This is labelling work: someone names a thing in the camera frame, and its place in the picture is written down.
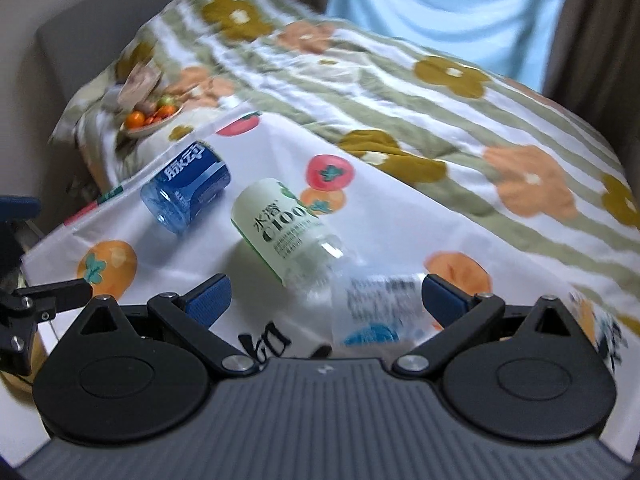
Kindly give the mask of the snack packet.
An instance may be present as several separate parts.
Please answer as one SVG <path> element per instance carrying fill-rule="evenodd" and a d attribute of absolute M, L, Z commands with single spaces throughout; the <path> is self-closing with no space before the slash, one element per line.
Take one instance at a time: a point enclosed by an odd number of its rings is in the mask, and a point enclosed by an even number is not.
<path fill-rule="evenodd" d="M 122 110 L 132 110 L 139 102 L 144 101 L 160 82 L 162 72 L 154 62 L 138 63 L 131 70 L 117 96 L 117 103 Z"/>

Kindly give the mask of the light blue window cloth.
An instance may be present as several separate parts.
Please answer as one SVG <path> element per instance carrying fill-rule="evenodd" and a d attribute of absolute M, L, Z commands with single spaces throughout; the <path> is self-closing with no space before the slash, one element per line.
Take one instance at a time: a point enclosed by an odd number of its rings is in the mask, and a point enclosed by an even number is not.
<path fill-rule="evenodd" d="M 329 0 L 326 13 L 445 52 L 536 91 L 564 0 Z"/>

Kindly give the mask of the clear blue label bottle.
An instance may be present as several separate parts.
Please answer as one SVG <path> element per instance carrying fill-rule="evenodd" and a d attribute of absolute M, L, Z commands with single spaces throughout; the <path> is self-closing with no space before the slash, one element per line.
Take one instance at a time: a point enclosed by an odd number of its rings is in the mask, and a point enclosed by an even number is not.
<path fill-rule="evenodd" d="M 332 336 L 344 347 L 417 344 L 437 323 L 422 300 L 423 273 L 354 271 L 331 284 Z"/>

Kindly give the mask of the green label white bottle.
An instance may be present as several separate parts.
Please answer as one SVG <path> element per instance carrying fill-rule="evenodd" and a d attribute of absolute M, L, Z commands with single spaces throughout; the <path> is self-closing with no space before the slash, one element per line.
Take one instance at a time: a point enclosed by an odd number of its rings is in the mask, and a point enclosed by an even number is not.
<path fill-rule="evenodd" d="M 277 179 L 244 188 L 232 205 L 231 221 L 292 292 L 320 292 L 347 256 L 340 238 Z"/>

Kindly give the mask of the grey bed headboard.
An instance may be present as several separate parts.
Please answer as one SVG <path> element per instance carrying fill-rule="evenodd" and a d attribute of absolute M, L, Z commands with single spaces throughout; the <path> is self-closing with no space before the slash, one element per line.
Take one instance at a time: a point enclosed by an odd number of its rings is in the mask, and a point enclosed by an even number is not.
<path fill-rule="evenodd" d="M 172 0 L 81 0 L 37 30 L 61 99 L 119 57 L 134 35 Z"/>

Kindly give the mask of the white fruit print cloth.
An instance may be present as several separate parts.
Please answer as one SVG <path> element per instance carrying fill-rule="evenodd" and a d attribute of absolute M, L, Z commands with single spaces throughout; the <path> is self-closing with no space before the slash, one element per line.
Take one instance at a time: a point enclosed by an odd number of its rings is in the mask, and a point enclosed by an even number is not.
<path fill-rule="evenodd" d="M 75 318 L 34 479 L 626 478 L 570 289 L 273 114 L 181 140 L 25 258 Z"/>

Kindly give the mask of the brown right curtain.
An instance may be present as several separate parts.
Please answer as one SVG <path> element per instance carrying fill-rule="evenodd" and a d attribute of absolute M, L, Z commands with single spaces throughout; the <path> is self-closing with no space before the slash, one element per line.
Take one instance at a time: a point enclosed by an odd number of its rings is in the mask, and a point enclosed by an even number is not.
<path fill-rule="evenodd" d="M 639 127 L 639 0 L 565 0 L 544 95 L 600 131 Z"/>

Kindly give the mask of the blue label plastic bottle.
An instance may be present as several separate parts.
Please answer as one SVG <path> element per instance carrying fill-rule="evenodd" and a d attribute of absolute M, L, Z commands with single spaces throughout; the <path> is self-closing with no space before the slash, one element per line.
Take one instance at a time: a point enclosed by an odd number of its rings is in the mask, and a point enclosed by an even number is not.
<path fill-rule="evenodd" d="M 204 142 L 194 141 L 142 186 L 142 202 L 160 224 L 175 234 L 231 182 L 226 163 Z"/>

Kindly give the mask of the bowl of fruit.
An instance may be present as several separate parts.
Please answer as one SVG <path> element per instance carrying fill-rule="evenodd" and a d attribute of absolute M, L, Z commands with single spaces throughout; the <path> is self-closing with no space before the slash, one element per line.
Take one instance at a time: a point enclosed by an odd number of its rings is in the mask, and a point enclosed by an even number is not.
<path fill-rule="evenodd" d="M 119 127 L 119 132 L 129 139 L 142 139 L 159 128 L 169 124 L 183 110 L 183 105 L 175 96 L 162 94 L 138 103 L 127 113 Z"/>

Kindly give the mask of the floral striped duvet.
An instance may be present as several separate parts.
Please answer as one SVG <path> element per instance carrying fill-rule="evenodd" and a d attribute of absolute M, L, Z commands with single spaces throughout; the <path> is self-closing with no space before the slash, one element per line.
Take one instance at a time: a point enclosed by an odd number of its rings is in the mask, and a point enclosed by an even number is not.
<path fill-rule="evenodd" d="M 102 190 L 190 127 L 127 141 L 107 89 L 134 66 L 212 119 L 277 113 L 464 214 L 639 326 L 639 208 L 600 132 L 509 78 L 326 18 L 296 0 L 174 0 L 68 101 L 52 140 L 78 148 Z"/>

